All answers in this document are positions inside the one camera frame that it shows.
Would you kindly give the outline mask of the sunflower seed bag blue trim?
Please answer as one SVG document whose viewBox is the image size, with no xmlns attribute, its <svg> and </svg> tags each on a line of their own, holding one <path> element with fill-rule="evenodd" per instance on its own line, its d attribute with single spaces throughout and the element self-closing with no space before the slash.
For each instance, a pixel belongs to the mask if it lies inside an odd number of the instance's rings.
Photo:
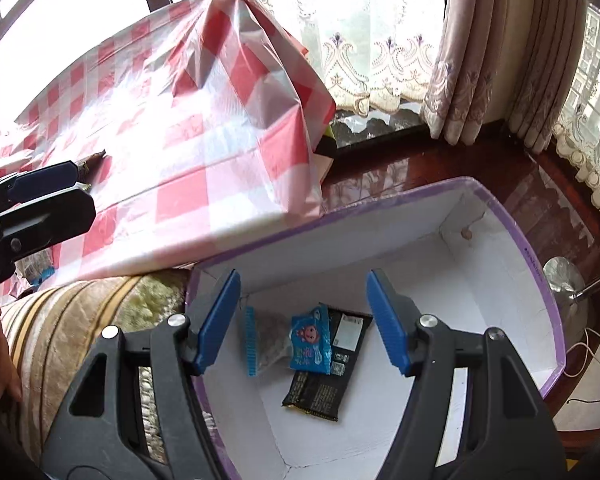
<svg viewBox="0 0 600 480">
<path fill-rule="evenodd" d="M 257 377 L 279 362 L 289 364 L 292 353 L 290 328 L 290 318 L 283 314 L 245 307 L 242 341 L 249 377 Z"/>
</svg>

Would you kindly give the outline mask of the black snack packet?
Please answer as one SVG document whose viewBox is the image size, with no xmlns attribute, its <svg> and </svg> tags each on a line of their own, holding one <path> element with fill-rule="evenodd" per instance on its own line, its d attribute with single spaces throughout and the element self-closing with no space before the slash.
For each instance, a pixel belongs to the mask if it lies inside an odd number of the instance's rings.
<svg viewBox="0 0 600 480">
<path fill-rule="evenodd" d="M 336 422 L 372 323 L 368 313 L 327 304 L 294 316 L 290 331 L 294 378 L 282 405 Z"/>
</svg>

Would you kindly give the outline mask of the small blue pig packet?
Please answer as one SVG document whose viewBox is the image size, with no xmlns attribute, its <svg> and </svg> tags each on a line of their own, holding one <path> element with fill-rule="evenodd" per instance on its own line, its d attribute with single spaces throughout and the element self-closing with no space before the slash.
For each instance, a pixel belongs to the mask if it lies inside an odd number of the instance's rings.
<svg viewBox="0 0 600 480">
<path fill-rule="evenodd" d="M 319 304 L 309 313 L 291 318 L 290 368 L 329 375 L 332 369 L 332 335 L 328 307 Z"/>
</svg>

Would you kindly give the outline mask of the pink snack packet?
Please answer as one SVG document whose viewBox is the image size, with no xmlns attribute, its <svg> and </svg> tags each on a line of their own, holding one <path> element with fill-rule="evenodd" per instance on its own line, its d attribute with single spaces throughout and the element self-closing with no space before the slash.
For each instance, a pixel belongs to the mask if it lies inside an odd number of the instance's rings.
<svg viewBox="0 0 600 480">
<path fill-rule="evenodd" d="M 90 182 L 94 178 L 94 175 L 105 157 L 106 151 L 102 150 L 78 160 L 76 162 L 76 166 L 78 167 L 78 181 L 82 183 Z"/>
</svg>

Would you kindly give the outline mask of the striped towel sofa cover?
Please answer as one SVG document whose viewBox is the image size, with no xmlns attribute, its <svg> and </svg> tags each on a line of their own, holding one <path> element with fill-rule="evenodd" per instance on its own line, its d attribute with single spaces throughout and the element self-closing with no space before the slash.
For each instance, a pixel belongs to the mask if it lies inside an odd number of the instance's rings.
<svg viewBox="0 0 600 480">
<path fill-rule="evenodd" d="M 61 401 L 102 329 L 148 330 L 182 312 L 191 275 L 166 269 L 77 281 L 4 304 L 1 322 L 22 387 L 5 422 L 31 460 L 40 461 Z"/>
</svg>

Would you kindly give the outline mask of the silver lamp base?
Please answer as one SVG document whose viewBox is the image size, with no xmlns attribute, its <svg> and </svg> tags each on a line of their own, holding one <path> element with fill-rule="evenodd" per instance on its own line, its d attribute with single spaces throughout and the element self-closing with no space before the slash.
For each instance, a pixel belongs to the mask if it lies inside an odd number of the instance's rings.
<svg viewBox="0 0 600 480">
<path fill-rule="evenodd" d="M 578 267 L 565 257 L 550 258 L 543 266 L 550 290 L 559 307 L 584 304 L 600 291 L 600 276 L 585 284 Z"/>
</svg>

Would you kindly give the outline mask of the red white checkered tablecloth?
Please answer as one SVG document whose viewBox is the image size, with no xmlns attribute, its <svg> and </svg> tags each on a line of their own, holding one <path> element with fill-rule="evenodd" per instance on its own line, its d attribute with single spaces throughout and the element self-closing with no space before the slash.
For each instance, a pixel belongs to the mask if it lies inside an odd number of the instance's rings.
<svg viewBox="0 0 600 480">
<path fill-rule="evenodd" d="M 105 40 L 0 137 L 0 177 L 104 154 L 59 286 L 199 261 L 318 218 L 335 103 L 259 0 L 183 0 Z"/>
</svg>

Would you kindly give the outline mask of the white purple-trimmed storage box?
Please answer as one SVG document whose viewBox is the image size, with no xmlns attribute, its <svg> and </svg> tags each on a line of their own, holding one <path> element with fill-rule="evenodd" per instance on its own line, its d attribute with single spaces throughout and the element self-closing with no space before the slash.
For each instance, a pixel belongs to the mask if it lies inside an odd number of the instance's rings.
<svg viewBox="0 0 600 480">
<path fill-rule="evenodd" d="M 476 180 L 457 178 L 328 214 L 196 267 L 208 292 L 228 269 L 242 308 L 287 318 L 318 304 L 368 313 L 367 330 L 336 422 L 282 405 L 292 373 L 274 364 L 249 377 L 237 313 L 218 359 L 195 382 L 212 439 L 232 479 L 381 479 L 414 380 L 389 360 L 366 297 L 381 270 L 393 288 L 452 330 L 498 327 L 544 396 L 565 364 L 562 322 L 538 258 L 504 207 Z M 453 377 L 437 463 L 455 460 L 468 371 Z"/>
</svg>

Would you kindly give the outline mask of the white lace curtain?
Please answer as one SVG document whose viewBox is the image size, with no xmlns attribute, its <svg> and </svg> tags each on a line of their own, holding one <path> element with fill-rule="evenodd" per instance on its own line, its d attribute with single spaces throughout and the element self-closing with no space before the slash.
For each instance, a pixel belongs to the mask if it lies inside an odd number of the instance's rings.
<svg viewBox="0 0 600 480">
<path fill-rule="evenodd" d="M 444 0 L 260 0 L 299 41 L 340 110 L 365 117 L 420 102 L 442 34 Z"/>
</svg>

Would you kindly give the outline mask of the pink curtain right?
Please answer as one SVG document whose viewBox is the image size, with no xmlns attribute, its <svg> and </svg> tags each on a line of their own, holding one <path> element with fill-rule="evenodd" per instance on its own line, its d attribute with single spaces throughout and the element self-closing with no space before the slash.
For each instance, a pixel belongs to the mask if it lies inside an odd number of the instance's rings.
<svg viewBox="0 0 600 480">
<path fill-rule="evenodd" d="M 504 118 L 532 152 L 546 149 L 576 72 L 588 0 L 446 0 L 420 116 L 433 138 L 476 142 Z"/>
</svg>

